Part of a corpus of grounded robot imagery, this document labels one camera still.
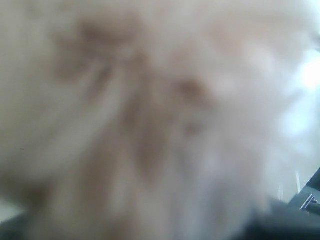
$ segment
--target fluffy dog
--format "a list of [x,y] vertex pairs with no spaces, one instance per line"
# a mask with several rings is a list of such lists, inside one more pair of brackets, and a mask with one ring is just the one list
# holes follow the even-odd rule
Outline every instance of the fluffy dog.
[[31,240],[226,240],[318,31],[306,0],[1,0],[0,190]]

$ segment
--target animal fur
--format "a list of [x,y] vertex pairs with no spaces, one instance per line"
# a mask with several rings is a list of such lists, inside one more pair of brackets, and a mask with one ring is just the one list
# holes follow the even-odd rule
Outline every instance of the animal fur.
[[306,0],[1,0],[0,190],[31,240],[226,240],[263,210]]

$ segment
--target cream fur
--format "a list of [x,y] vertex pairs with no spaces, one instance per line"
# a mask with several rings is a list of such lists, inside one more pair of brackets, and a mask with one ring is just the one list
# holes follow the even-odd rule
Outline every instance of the cream fur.
[[0,1],[2,193],[33,240],[240,233],[318,27],[306,0]]

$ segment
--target fluffy animal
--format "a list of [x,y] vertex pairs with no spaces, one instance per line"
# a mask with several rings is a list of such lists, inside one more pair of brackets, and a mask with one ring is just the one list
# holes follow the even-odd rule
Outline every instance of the fluffy animal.
[[30,240],[227,240],[318,31],[307,0],[1,0],[0,192]]

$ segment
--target white fur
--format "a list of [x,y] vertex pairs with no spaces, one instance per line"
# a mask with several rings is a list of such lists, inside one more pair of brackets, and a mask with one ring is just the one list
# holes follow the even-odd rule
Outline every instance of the white fur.
[[33,239],[240,233],[290,142],[279,124],[317,14],[305,0],[2,0],[0,188],[32,205]]

